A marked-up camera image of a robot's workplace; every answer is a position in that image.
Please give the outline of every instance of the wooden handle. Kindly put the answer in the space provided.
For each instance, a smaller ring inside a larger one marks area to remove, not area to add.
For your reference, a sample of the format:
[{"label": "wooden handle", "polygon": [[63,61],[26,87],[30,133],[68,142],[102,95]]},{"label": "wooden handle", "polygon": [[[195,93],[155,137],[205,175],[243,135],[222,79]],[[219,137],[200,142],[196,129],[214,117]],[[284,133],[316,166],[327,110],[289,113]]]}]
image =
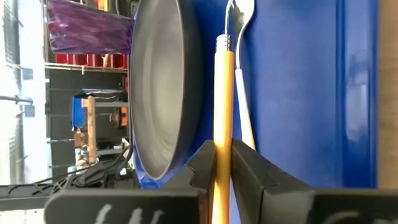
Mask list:
[{"label": "wooden handle", "polygon": [[238,91],[239,116],[241,118],[242,141],[252,149],[256,150],[254,143],[253,130],[251,129],[251,121],[249,114],[249,106],[244,89],[243,72],[237,68],[235,70],[236,89]]},{"label": "wooden handle", "polygon": [[214,80],[214,142],[216,177],[212,224],[229,224],[229,179],[234,90],[234,53],[216,52]]}]

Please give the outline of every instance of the frying pan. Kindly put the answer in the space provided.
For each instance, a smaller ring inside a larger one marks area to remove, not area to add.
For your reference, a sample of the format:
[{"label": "frying pan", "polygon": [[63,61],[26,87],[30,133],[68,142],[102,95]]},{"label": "frying pan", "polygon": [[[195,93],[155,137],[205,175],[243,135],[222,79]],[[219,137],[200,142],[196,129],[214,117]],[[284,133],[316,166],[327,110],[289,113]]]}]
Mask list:
[{"label": "frying pan", "polygon": [[140,1],[133,40],[132,125],[140,162],[157,180],[187,156],[200,118],[203,64],[190,1]]}]

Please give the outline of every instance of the metal ferrule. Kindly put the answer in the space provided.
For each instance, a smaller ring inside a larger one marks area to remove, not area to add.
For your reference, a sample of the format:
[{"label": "metal ferrule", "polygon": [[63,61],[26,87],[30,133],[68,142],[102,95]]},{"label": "metal ferrule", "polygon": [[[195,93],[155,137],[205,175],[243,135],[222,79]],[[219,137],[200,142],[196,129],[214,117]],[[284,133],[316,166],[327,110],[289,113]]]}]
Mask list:
[{"label": "metal ferrule", "polygon": [[219,51],[232,51],[232,36],[228,34],[222,34],[217,37],[216,41],[216,52]]}]

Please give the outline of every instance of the purple container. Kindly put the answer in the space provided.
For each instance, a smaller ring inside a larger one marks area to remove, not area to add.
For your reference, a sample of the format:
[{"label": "purple container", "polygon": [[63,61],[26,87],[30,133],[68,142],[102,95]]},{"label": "purple container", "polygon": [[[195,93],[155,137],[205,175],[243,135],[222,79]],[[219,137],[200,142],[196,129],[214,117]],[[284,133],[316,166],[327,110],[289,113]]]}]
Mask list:
[{"label": "purple container", "polygon": [[66,0],[48,1],[55,54],[130,54],[132,19]]}]

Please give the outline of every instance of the metal spoon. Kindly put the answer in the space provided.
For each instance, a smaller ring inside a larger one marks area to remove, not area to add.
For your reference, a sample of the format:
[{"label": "metal spoon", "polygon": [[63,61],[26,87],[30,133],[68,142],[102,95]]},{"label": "metal spoon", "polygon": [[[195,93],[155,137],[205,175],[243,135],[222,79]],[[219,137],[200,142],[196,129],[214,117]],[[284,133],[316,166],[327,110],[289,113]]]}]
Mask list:
[{"label": "metal spoon", "polygon": [[241,119],[242,141],[256,150],[254,143],[253,131],[251,128],[250,114],[248,109],[248,101],[243,82],[243,71],[241,68],[241,46],[243,34],[254,14],[254,0],[234,0],[232,8],[233,32],[236,39],[236,68],[235,79],[238,91],[239,114]]}]

